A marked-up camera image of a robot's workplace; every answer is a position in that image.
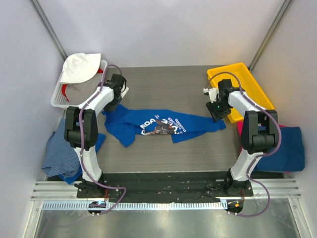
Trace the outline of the blue printed t shirt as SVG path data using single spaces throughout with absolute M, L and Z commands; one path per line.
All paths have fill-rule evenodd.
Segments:
M 115 111 L 103 111 L 105 127 L 124 147 L 135 141 L 136 135 L 171 135 L 173 143 L 226 129 L 225 122 L 171 110 L 132 110 L 118 105 Z

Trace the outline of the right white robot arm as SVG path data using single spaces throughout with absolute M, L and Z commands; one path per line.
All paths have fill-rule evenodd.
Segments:
M 221 80 L 217 88 L 205 87 L 203 93 L 210 99 L 206 107 L 213 121 L 223 119 L 232 109 L 243 116 L 242 150 L 223 183 L 225 193 L 234 196 L 250 188 L 250 175 L 259 160 L 280 147 L 282 135 L 278 114 L 258 105 L 241 86 L 233 87 L 229 79 Z

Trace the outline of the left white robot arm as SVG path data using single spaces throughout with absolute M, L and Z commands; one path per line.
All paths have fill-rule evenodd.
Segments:
M 128 90 L 124 76 L 113 74 L 110 80 L 102 79 L 87 100 L 66 109 L 64 137 L 76 152 L 82 169 L 82 181 L 76 185 L 80 198 L 99 198 L 106 191 L 96 154 L 97 116 L 102 111 L 116 109 Z

